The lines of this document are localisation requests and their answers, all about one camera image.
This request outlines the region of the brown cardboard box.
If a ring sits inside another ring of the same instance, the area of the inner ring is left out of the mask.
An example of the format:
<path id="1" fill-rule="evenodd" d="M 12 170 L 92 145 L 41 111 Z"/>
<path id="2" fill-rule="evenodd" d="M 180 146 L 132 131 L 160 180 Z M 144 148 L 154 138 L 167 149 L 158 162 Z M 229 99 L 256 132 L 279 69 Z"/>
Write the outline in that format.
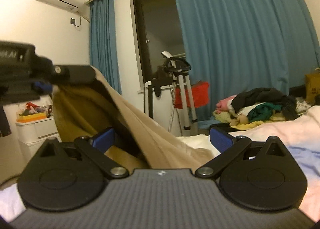
<path id="1" fill-rule="evenodd" d="M 319 79 L 319 67 L 305 75 L 306 101 L 310 104 L 315 104 L 316 96 L 319 94 Z"/>

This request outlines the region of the white drawer cabinet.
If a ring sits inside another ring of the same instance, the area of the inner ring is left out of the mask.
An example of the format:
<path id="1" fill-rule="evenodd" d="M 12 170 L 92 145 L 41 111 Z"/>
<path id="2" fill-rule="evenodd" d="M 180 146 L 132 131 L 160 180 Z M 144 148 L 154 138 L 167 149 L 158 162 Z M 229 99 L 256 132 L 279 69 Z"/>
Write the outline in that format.
<path id="1" fill-rule="evenodd" d="M 16 129 L 21 153 L 26 164 L 46 139 L 56 137 L 61 142 L 53 117 L 27 123 L 16 122 Z"/>

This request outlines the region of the blue curtain panel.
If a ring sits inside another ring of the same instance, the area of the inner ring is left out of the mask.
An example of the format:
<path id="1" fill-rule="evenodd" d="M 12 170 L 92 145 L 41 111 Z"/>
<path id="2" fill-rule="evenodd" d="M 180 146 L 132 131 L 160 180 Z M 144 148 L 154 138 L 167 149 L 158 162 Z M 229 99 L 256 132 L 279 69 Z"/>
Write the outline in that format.
<path id="1" fill-rule="evenodd" d="M 114 0 L 93 0 L 90 3 L 89 56 L 91 65 L 121 93 Z"/>
<path id="2" fill-rule="evenodd" d="M 319 66 L 305 0 L 175 0 L 191 79 L 209 83 L 207 120 L 219 100 L 257 87 L 283 93 Z"/>

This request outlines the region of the blue curtain left panel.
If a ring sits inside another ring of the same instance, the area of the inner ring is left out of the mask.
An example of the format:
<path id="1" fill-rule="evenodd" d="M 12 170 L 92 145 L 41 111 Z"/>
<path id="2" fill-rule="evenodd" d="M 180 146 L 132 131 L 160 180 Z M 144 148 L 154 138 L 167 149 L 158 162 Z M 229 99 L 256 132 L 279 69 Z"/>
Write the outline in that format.
<path id="1" fill-rule="evenodd" d="M 90 3 L 89 56 L 91 65 L 121 93 L 114 0 L 93 0 Z"/>

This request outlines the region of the silver folding exercise bike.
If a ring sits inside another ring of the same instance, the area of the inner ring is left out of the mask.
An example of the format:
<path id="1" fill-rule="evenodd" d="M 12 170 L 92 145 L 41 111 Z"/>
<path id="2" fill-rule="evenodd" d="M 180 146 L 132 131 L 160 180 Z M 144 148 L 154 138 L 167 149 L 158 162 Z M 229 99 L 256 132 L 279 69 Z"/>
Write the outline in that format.
<path id="1" fill-rule="evenodd" d="M 172 130 L 174 115 L 178 115 L 177 99 L 180 98 L 182 115 L 178 116 L 178 123 L 181 135 L 197 135 L 199 127 L 189 77 L 191 64 L 184 57 L 174 56 L 168 51 L 161 52 L 161 55 L 165 59 L 162 69 L 168 76 L 163 79 L 155 78 L 144 83 L 144 113 L 153 118 L 153 96 L 156 93 L 160 94 L 162 88 L 167 86 L 171 94 L 168 131 Z"/>

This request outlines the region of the dark window door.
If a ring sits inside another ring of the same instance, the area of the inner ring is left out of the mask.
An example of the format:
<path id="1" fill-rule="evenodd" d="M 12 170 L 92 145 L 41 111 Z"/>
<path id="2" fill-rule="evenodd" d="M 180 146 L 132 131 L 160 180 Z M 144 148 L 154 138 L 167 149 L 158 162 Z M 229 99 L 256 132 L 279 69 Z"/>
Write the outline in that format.
<path id="1" fill-rule="evenodd" d="M 175 0 L 133 0 L 143 81 L 157 78 L 168 51 L 185 57 L 181 24 Z"/>

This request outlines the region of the blue curtain right panel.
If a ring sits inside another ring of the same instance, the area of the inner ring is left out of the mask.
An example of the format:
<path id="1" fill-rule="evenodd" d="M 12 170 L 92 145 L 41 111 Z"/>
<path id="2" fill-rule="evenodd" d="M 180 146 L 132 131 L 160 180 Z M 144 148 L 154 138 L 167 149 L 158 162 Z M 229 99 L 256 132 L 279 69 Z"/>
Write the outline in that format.
<path id="1" fill-rule="evenodd" d="M 257 87 L 283 93 L 319 66 L 305 0 L 175 0 L 191 79 L 209 83 L 207 120 L 219 100 Z"/>

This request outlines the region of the beige trench coat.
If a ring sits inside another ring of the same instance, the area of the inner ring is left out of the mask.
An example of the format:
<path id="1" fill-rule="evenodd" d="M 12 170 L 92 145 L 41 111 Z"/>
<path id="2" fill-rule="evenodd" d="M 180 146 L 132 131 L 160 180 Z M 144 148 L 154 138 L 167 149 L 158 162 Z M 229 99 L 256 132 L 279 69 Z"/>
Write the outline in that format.
<path id="1" fill-rule="evenodd" d="M 99 70 L 93 84 L 53 86 L 54 119 L 60 138 L 74 141 L 114 128 L 120 143 L 105 155 L 133 171 L 136 168 L 196 170 L 219 152 L 206 136 L 184 141 L 169 133 L 109 85 Z"/>

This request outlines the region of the pile of mixed clothes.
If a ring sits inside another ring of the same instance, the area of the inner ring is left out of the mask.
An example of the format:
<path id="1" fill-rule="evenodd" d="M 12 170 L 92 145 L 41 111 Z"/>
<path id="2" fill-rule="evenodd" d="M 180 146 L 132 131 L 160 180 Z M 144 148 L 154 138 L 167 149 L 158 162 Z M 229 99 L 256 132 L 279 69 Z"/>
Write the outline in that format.
<path id="1" fill-rule="evenodd" d="M 255 88 L 219 101 L 210 128 L 246 131 L 271 122 L 294 121 L 312 107 L 296 87 L 289 95 L 275 88 Z"/>

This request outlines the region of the yellow tray with clutter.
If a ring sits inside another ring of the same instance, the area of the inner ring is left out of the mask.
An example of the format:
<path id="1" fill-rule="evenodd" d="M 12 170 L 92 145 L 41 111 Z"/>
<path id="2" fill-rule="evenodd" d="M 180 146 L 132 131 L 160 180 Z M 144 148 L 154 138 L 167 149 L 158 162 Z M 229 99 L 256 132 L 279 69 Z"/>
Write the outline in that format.
<path id="1" fill-rule="evenodd" d="M 16 121 L 18 123 L 28 123 L 32 121 L 44 120 L 52 117 L 53 106 L 52 105 L 37 105 L 32 102 L 27 102 L 18 108 Z"/>

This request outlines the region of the red fabric bag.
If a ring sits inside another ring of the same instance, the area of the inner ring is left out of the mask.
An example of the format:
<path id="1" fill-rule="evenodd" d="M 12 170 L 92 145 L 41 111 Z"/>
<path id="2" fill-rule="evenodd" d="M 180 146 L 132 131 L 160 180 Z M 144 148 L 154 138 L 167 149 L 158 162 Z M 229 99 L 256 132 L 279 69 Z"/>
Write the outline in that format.
<path id="1" fill-rule="evenodd" d="M 205 106 L 209 103 L 209 83 L 206 81 L 199 81 L 198 83 L 191 86 L 191 91 L 193 94 L 193 101 L 195 108 Z M 175 89 L 175 107 L 182 109 L 182 97 L 179 87 Z"/>

